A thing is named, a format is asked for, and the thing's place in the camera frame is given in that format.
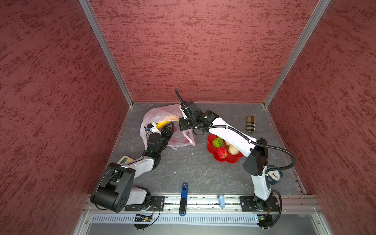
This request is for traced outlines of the yellow banana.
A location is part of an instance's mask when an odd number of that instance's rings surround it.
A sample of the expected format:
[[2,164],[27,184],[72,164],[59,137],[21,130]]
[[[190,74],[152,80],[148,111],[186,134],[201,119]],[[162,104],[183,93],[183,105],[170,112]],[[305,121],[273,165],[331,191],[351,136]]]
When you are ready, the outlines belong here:
[[157,128],[162,129],[165,125],[167,125],[170,122],[179,122],[179,117],[175,115],[164,117],[161,121],[157,123]]

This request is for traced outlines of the green kiwi fruit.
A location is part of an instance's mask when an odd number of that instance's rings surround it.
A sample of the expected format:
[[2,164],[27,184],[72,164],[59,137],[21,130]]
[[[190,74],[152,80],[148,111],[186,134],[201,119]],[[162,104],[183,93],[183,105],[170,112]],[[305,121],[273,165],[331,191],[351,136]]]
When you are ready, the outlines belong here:
[[224,147],[224,145],[225,145],[222,138],[215,138],[215,139],[212,140],[211,143],[215,148],[221,148],[221,147]]

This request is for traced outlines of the red strawberry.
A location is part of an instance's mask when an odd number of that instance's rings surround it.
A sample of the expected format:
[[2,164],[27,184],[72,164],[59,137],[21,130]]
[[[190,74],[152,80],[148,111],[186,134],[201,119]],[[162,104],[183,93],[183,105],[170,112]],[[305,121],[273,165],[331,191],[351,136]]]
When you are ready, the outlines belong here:
[[226,147],[217,148],[216,154],[220,159],[224,159],[228,157],[228,150]]

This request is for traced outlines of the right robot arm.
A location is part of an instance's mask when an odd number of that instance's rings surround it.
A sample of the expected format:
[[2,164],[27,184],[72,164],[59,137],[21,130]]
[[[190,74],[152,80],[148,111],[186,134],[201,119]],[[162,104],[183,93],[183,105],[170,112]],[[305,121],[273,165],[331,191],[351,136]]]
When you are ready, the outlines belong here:
[[259,144],[257,139],[241,133],[216,113],[202,112],[192,101],[181,101],[180,109],[183,114],[183,117],[179,119],[181,130],[208,131],[234,146],[246,157],[243,168],[252,177],[254,208],[259,211],[268,211],[271,207],[273,193],[266,179],[268,158],[268,151],[264,147],[267,144],[266,140],[261,138],[261,144]]

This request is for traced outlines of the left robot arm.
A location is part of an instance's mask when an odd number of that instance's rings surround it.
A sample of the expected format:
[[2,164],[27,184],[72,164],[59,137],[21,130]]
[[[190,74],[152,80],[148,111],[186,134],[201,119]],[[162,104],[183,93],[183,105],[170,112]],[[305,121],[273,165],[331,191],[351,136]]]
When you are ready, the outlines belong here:
[[93,191],[90,201],[100,210],[120,212],[127,206],[137,206],[146,211],[152,207],[148,189],[134,187],[133,181],[142,174],[154,170],[161,161],[161,153],[174,133],[170,122],[161,130],[147,130],[147,149],[128,164],[110,163]]

